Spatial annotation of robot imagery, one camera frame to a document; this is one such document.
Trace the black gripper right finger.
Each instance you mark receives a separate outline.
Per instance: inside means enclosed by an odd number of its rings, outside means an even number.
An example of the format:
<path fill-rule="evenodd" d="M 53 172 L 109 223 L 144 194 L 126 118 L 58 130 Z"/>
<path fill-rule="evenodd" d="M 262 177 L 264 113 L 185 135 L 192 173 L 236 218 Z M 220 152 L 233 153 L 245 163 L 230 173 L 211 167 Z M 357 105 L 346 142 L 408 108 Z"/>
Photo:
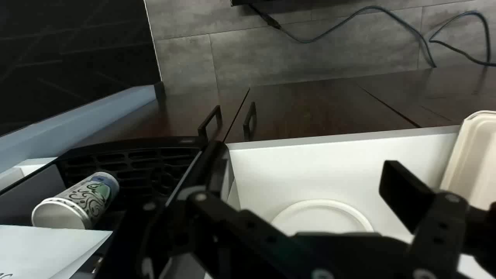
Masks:
<path fill-rule="evenodd" d="M 433 191 L 400 161 L 386 160 L 380 197 L 413 234 L 406 265 L 414 274 L 434 279 L 468 279 L 459 271 L 461 256 L 471 256 L 489 274 L 496 274 L 495 204 L 473 206 L 450 191 Z"/>

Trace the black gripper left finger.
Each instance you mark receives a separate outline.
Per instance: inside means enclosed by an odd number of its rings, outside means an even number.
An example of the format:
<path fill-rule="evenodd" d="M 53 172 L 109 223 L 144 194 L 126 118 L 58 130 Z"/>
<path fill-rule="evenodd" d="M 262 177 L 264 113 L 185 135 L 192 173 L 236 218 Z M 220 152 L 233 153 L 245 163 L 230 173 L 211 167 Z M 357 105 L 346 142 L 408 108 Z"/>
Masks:
<path fill-rule="evenodd" d="M 309 248 L 258 217 L 200 191 L 188 197 L 194 256 L 213 279 L 332 279 Z"/>

